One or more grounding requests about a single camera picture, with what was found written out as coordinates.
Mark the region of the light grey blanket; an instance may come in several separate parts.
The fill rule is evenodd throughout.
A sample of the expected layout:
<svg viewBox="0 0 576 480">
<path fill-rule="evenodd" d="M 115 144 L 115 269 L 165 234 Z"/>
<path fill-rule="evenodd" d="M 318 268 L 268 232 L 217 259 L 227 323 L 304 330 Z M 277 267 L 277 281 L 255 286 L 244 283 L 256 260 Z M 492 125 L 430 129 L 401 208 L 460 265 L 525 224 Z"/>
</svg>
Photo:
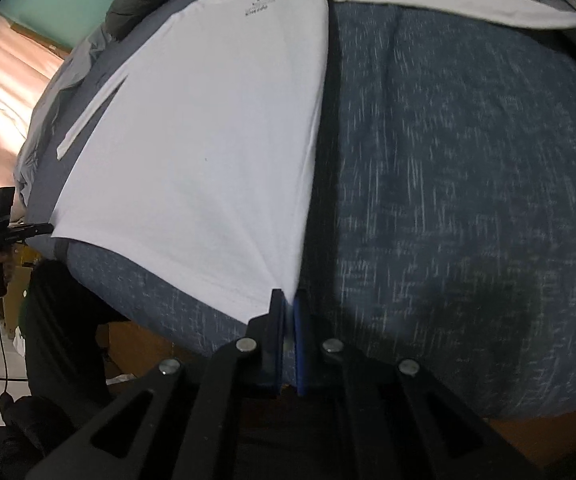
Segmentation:
<svg viewBox="0 0 576 480">
<path fill-rule="evenodd" d="M 39 161 L 53 136 L 53 125 L 61 108 L 71 99 L 111 40 L 103 24 L 90 32 L 67 55 L 34 106 L 27 136 L 13 169 L 16 192 L 24 207 L 30 201 Z"/>
</svg>

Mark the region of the white garment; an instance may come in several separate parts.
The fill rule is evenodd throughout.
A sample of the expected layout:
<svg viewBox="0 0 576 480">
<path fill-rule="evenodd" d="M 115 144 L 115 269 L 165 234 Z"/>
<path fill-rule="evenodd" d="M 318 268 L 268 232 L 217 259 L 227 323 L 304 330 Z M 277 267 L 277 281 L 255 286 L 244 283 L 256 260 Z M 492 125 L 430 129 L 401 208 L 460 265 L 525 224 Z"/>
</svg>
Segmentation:
<svg viewBox="0 0 576 480">
<path fill-rule="evenodd" d="M 293 297 L 313 187 L 331 2 L 395 4 L 522 29 L 575 29 L 536 0 L 197 0 L 103 84 L 65 133 L 87 142 L 58 238 L 108 249 L 245 322 Z"/>
</svg>

